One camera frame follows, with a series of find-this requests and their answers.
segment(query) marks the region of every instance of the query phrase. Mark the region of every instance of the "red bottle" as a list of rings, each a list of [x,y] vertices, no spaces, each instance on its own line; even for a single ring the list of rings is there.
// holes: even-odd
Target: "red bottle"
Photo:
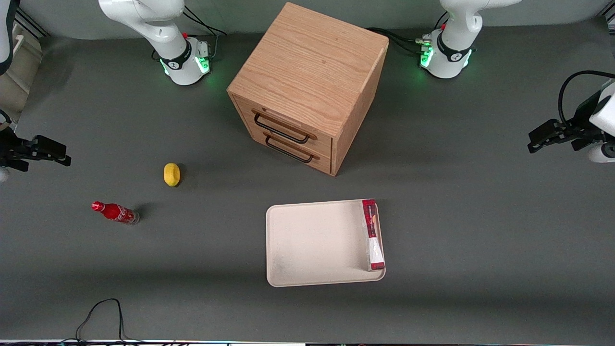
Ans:
[[[132,211],[126,207],[122,207],[119,204],[105,204],[96,201],[92,203],[92,210],[103,214],[107,219],[111,221],[127,223],[129,225],[134,225],[139,222],[139,213]]]

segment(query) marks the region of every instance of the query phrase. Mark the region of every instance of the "black metal handle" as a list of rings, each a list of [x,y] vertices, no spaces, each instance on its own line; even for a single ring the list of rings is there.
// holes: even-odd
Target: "black metal handle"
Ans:
[[[271,136],[267,136],[267,138],[265,139],[265,144],[267,145],[267,147],[272,148],[273,150],[275,150],[275,151],[277,151],[279,153],[282,153],[284,155],[290,156],[290,157],[292,157],[293,159],[295,159],[295,160],[297,160],[299,162],[310,163],[312,161],[312,159],[314,158],[314,155],[310,155],[309,158],[302,159],[302,158],[300,158],[297,155],[293,155],[293,154],[287,152],[286,150],[284,150],[282,148],[279,148],[279,147],[276,147],[275,145],[269,143],[270,139],[271,139]]]
[[[265,125],[263,123],[259,123],[258,122],[258,118],[260,118],[261,113],[259,113],[257,111],[254,111],[254,113],[256,114],[254,116],[254,122],[256,123],[256,125],[259,125],[263,129],[267,129],[267,130],[269,130],[269,131],[271,131],[271,132],[273,132],[273,133],[275,133],[277,135],[281,135],[282,137],[284,137],[284,138],[286,138],[288,140],[291,140],[291,141],[293,141],[295,143],[299,143],[299,144],[305,144],[308,141],[308,139],[309,139],[309,135],[306,135],[306,137],[304,139],[298,139],[298,138],[294,138],[293,136],[287,135],[287,134],[285,134],[284,132],[282,132],[280,130],[276,130],[276,129],[274,129],[271,126],[267,126],[267,125]]]

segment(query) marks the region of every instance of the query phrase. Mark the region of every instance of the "lemon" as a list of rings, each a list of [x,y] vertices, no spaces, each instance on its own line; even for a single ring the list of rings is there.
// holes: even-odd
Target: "lemon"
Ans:
[[[167,163],[164,166],[164,182],[171,187],[180,183],[180,168],[176,164]]]

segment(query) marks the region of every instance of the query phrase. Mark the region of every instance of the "gray mat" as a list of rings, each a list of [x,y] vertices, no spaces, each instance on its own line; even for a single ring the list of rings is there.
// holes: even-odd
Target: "gray mat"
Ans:
[[[615,166],[526,149],[568,75],[615,70],[603,18],[485,28],[446,81],[392,46],[337,178],[248,136],[225,88],[259,38],[221,38],[189,87],[144,39],[44,42],[18,134],[66,144],[73,166],[0,185],[0,338],[71,337],[116,297],[140,339],[615,344]],[[603,81],[572,83],[566,112]],[[384,279],[270,287],[267,208],[354,198],[379,202]],[[143,220],[108,222],[97,199]],[[112,304],[90,323],[84,337],[117,337]]]

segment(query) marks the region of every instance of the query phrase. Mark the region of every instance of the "robotic arm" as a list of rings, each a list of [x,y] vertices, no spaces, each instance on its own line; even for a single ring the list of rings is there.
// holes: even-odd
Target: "robotic arm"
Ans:
[[[574,151],[599,143],[589,150],[589,159],[596,163],[615,162],[615,101],[613,101],[615,82],[613,79],[583,101],[570,120],[566,120],[563,116],[561,101],[564,90],[573,78],[582,74],[615,78],[615,74],[598,71],[580,71],[568,77],[560,90],[558,101],[560,120],[550,119],[529,133],[530,153],[533,154],[556,143],[572,141]]]
[[[0,0],[0,75],[9,69],[13,60],[12,28],[18,6],[19,0]],[[5,167],[26,172],[29,164],[24,159],[55,161],[63,166],[71,165],[71,158],[66,155],[65,145],[41,135],[35,136],[32,140],[21,139],[10,128],[11,124],[9,116],[0,110],[0,182],[9,176],[9,171]]]
[[[177,25],[169,22],[181,16],[184,0],[98,0],[98,4],[107,17],[149,41],[173,82],[187,86],[209,72],[207,43],[184,37]]]
[[[440,0],[449,13],[445,28],[423,35],[421,67],[438,78],[453,78],[466,67],[472,43],[483,28],[483,9],[506,7],[521,0]]]

